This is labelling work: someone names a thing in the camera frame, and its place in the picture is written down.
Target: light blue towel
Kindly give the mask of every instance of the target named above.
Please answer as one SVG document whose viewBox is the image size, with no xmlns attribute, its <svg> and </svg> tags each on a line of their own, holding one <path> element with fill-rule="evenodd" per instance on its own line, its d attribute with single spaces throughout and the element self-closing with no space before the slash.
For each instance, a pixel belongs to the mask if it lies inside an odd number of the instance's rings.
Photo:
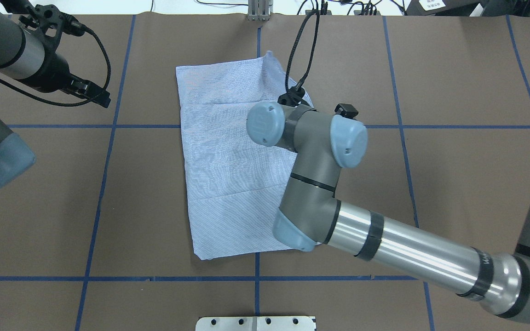
<svg viewBox="0 0 530 331">
<path fill-rule="evenodd" d="M 191 238 L 201 260 L 289 249 L 271 229 L 296 155 L 255 144 L 246 132 L 249 109 L 277 101 L 284 80 L 271 52 L 177 67 Z"/>
</svg>

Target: robotic arm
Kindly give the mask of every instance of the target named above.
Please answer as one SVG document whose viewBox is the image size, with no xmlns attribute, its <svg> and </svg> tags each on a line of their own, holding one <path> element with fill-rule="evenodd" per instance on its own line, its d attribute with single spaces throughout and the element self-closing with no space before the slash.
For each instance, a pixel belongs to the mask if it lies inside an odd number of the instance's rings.
<svg viewBox="0 0 530 331">
<path fill-rule="evenodd" d="M 69 107 L 92 101 L 105 108 L 109 106 L 109 92 L 106 90 L 109 84 L 109 59 L 101 41 L 90 28 L 53 5 L 34 7 L 28 0 L 2 0 L 1 3 L 8 12 L 27 16 L 21 16 L 21 25 L 18 25 L 0 13 L 0 73 L 39 92 L 61 90 L 86 101 L 53 103 L 23 92 L 0 79 L 2 84 L 51 105 Z M 63 33 L 82 36 L 86 32 L 94 36 L 107 62 L 108 76 L 103 87 L 72 74 L 67 61 L 56 53 Z M 0 188 L 34 163 L 35 155 L 27 144 L 0 120 Z"/>
<path fill-rule="evenodd" d="M 341 168 L 356 167 L 367 146 L 366 128 L 355 115 L 347 104 L 334 116 L 304 104 L 262 102 L 250 110 L 247 129 L 255 143 L 297 153 L 275 238 L 302 251 L 331 245 L 530 324 L 530 210 L 515 253 L 490 255 L 335 199 Z"/>
</svg>

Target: metal bracket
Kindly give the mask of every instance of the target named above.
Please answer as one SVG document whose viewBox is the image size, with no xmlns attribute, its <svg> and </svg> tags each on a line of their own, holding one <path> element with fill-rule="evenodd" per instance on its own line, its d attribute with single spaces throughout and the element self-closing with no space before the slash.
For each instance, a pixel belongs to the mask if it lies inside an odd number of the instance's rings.
<svg viewBox="0 0 530 331">
<path fill-rule="evenodd" d="M 196 331 L 316 331 L 310 316 L 200 318 Z"/>
<path fill-rule="evenodd" d="M 248 0 L 249 21 L 269 21 L 273 0 Z"/>
</svg>

